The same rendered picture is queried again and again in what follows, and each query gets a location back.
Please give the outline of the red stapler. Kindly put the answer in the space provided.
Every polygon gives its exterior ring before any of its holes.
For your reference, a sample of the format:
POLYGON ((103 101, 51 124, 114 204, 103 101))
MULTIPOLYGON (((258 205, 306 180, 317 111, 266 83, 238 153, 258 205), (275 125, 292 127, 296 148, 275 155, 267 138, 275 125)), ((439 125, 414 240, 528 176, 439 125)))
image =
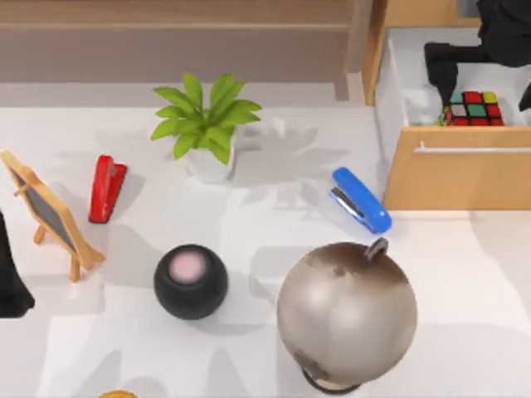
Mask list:
POLYGON ((106 224, 114 210, 127 174, 126 165, 116 163, 110 155, 102 154, 95 165, 88 220, 106 224))

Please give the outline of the wooden framed blackboard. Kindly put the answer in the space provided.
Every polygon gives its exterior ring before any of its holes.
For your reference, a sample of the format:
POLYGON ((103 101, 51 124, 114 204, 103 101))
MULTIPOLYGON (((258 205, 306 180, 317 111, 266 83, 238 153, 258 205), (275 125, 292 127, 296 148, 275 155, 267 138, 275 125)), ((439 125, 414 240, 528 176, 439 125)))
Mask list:
POLYGON ((17 186, 13 195, 23 198, 38 223, 33 236, 34 243, 40 245, 49 234, 69 253, 71 282, 80 280, 83 269, 90 271, 96 263, 105 261, 105 256, 93 248, 81 234, 70 208, 30 167, 7 150, 0 152, 0 160, 17 186))

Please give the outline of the blue stapler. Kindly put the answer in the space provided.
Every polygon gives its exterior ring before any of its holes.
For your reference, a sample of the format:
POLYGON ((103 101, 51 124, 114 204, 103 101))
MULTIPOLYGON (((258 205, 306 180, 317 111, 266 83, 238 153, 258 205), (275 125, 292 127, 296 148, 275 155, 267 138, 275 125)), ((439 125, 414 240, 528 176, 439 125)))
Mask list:
POLYGON ((383 234, 392 227, 392 218, 365 184, 348 168, 332 172, 334 187, 329 195, 358 223, 373 234, 383 234))

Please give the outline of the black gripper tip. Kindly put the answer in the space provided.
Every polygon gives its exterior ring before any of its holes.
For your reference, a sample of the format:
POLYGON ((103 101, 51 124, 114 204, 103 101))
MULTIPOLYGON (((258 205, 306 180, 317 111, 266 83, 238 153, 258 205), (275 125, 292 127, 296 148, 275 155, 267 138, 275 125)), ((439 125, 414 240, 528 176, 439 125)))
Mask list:
POLYGON ((12 257, 3 213, 0 211, 0 319, 21 318, 35 306, 12 257))

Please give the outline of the multicoloured puzzle cube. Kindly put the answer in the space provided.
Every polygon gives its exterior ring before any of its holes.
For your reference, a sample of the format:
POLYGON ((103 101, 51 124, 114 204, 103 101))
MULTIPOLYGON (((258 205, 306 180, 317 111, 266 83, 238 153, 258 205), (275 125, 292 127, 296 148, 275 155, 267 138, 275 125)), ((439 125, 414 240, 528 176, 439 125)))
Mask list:
POLYGON ((498 96, 493 91, 456 92, 436 119, 436 126, 504 126, 498 96))

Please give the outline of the brown wooden cupboard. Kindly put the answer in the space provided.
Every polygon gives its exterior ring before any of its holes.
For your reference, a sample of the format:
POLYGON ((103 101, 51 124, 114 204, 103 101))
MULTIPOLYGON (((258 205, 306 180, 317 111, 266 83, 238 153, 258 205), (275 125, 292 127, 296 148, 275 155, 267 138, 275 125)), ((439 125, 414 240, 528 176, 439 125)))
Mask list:
POLYGON ((358 0, 0 0, 0 106, 153 104, 231 72, 270 104, 357 101, 358 0))

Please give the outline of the grey-brown globe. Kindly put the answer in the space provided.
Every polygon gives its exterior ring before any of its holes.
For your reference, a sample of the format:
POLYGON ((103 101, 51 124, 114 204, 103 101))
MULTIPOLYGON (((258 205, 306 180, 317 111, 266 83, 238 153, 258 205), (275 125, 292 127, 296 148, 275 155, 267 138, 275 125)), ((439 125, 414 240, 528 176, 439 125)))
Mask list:
POLYGON ((416 295, 387 250, 384 238, 317 247, 280 287, 280 339, 307 382, 325 394, 345 395, 385 375, 413 342, 416 295))

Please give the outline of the round black speaker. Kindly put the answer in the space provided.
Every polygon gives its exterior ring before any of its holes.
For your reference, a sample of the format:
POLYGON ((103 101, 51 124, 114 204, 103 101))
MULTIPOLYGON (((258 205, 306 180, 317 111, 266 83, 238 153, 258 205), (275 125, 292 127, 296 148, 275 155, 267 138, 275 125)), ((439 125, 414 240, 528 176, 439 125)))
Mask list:
POLYGON ((222 259, 196 244, 179 245, 158 262, 153 290, 171 315, 198 320, 213 314, 227 296, 229 277, 222 259))

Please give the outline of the green plant in white pot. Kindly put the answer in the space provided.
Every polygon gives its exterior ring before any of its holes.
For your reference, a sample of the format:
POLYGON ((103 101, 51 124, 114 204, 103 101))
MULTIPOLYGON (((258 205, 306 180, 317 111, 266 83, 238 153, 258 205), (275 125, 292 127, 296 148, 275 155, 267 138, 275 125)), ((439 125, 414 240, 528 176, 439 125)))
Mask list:
POLYGON ((236 159, 237 129, 261 120, 262 107, 253 100, 242 99, 246 86, 232 73, 218 76, 203 98, 198 78, 188 72, 182 74, 183 89, 158 86, 153 92, 168 104, 156 112, 161 119, 150 139, 175 138, 171 155, 184 159, 192 177, 205 183, 219 183, 229 179, 236 159))

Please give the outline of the pale wooden cabinet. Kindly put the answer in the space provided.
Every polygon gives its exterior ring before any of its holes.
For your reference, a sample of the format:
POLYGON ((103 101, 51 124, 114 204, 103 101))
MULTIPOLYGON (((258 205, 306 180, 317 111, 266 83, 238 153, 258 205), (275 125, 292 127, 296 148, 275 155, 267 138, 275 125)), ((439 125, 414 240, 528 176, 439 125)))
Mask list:
POLYGON ((475 2, 459 0, 373 0, 363 53, 365 104, 374 105, 382 50, 389 27, 478 27, 475 2))

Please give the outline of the white pulled-out drawer box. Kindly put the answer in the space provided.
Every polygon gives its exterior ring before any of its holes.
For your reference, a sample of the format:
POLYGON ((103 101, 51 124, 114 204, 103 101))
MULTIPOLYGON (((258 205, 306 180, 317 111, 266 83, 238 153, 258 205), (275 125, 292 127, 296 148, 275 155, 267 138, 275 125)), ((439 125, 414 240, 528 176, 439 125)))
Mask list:
MULTIPOLYGON (((424 45, 430 41, 456 46, 480 43, 477 30, 471 27, 387 29, 375 89, 381 159, 386 167, 391 166, 401 127, 432 125, 441 112, 441 98, 428 81, 424 59, 424 45)), ((461 64, 455 90, 493 91, 507 125, 531 127, 531 109, 518 110, 530 81, 531 66, 461 64)))

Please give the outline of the pale wooden drawer front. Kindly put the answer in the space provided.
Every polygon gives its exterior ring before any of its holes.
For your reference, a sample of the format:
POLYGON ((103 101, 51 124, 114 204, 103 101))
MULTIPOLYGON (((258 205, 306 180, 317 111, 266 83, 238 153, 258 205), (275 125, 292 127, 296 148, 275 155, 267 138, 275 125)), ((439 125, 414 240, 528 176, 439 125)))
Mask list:
POLYGON ((531 127, 404 127, 383 205, 389 210, 531 210, 531 153, 414 153, 432 147, 531 147, 531 127))

